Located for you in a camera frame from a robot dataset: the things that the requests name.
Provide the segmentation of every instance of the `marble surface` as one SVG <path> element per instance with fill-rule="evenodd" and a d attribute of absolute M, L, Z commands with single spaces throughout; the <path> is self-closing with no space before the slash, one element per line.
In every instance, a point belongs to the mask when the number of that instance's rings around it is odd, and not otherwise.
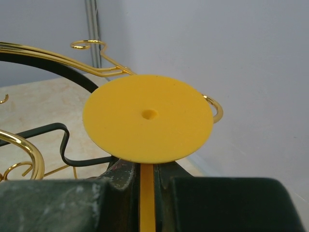
<path fill-rule="evenodd" d="M 98 86 L 106 83 L 104 78 L 91 74 L 87 77 Z M 70 139 L 66 149 L 69 159 L 84 160 L 109 156 L 108 153 L 98 148 L 88 137 L 82 122 L 82 110 L 90 93 L 79 85 L 65 79 L 57 78 L 34 83 L 15 85 L 0 88 L 0 98 L 9 94 L 9 100 L 0 105 L 0 129 L 12 133 L 26 131 L 35 127 L 60 122 L 65 124 L 70 131 Z M 45 173 L 64 165 L 61 160 L 59 147 L 63 137 L 62 131 L 53 131 L 39 135 L 28 140 L 42 153 L 45 161 Z M 0 147 L 0 173 L 11 165 L 30 161 L 29 156 L 14 145 Z M 202 173 L 184 158 L 178 163 L 195 176 Z M 14 169 L 8 176 L 9 179 L 30 178 L 31 172 L 22 177 L 21 174 L 28 166 Z M 77 168 L 78 178 L 87 178 L 102 174 L 107 164 Z M 71 167 L 46 179 L 74 178 Z"/>

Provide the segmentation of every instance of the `yellow strip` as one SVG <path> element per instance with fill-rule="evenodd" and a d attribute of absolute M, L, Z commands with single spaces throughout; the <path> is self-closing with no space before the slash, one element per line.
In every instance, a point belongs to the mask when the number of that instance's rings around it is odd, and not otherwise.
<path fill-rule="evenodd" d="M 154 166 L 140 164 L 140 232 L 155 232 Z"/>

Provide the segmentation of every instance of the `black wire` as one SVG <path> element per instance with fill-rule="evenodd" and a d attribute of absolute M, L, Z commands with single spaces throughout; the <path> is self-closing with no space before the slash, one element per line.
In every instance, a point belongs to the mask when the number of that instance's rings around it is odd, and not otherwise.
<path fill-rule="evenodd" d="M 30 130 L 26 130 L 23 132 L 18 133 L 17 135 L 27 139 L 27 138 L 31 138 L 40 134 L 45 134 L 51 131 L 56 131 L 56 130 L 62 130 L 64 131 L 64 135 L 61 141 L 61 145 L 60 145 L 60 155 L 61 158 L 63 160 L 63 162 L 65 162 L 67 165 L 69 166 L 73 166 L 73 167 L 86 167 L 86 166 L 92 166 L 92 165 L 96 165 L 96 164 L 101 164 L 101 163 L 108 163 L 113 161 L 114 157 L 110 156 L 110 157 L 102 157 L 102 158 L 96 158 L 96 159 L 86 159 L 86 160 L 71 160 L 69 158 L 67 158 L 65 156 L 65 150 L 69 141 L 69 137 L 70 137 L 70 133 L 68 128 L 66 127 L 66 125 L 62 124 L 62 123 L 52 123 L 52 124 L 48 124 L 46 126 L 42 126 L 42 127 L 37 127 L 34 129 L 30 129 Z M 4 145 L 8 145 L 8 142 L 2 141 L 0 140 L 0 147 L 4 146 Z"/>
<path fill-rule="evenodd" d="M 74 70 L 73 68 L 60 64 L 58 62 L 37 57 L 29 57 L 19 54 L 0 53 L 0 61 L 24 64 L 39 69 L 43 69 L 58 74 L 68 80 L 78 84 L 90 93 L 95 91 L 98 86 L 87 77 Z"/>

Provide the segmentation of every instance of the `curled wire hook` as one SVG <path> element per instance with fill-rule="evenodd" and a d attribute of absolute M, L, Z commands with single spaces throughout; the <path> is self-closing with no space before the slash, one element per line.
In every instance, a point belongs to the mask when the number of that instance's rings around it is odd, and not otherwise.
<path fill-rule="evenodd" d="M 111 64 L 113 64 L 115 66 L 115 67 L 109 68 L 109 71 L 117 70 L 117 69 L 122 70 L 120 72 L 113 72 L 110 75 L 122 75 L 122 74 L 125 74 L 125 73 L 130 74 L 130 75 L 135 75 L 136 74 L 135 72 L 133 72 L 128 67 L 125 67 L 125 66 L 121 65 L 116 60 L 114 60 L 114 59 L 110 58 L 109 56 L 107 56 L 105 54 L 107 45 L 103 41 L 100 41 L 100 40 L 79 40 L 79 41 L 72 42 L 70 44 L 70 46 L 71 46 L 71 48 L 74 48 L 74 49 L 85 50 L 85 49 L 89 49 L 92 44 L 99 44 L 99 45 L 103 46 L 102 49 L 100 50 L 100 55 L 104 59 L 106 59 L 108 62 L 110 62 Z"/>
<path fill-rule="evenodd" d="M 8 99 L 9 99 L 9 95 L 5 94 L 5 98 L 4 98 L 4 100 L 0 101 L 0 104 L 7 102 Z"/>

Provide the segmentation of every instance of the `gray wall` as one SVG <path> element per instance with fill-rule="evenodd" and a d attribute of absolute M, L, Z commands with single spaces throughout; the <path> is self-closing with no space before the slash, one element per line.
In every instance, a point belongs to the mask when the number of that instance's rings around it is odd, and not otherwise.
<path fill-rule="evenodd" d="M 91 64 L 90 51 L 70 48 L 71 42 L 89 37 L 84 0 L 3 1 L 0 22 L 0 41 L 43 48 Z M 0 62 L 0 87 L 55 77 L 37 68 Z"/>
<path fill-rule="evenodd" d="M 101 0 L 108 54 L 225 110 L 191 156 L 208 175 L 280 180 L 309 225 L 309 1 Z"/>

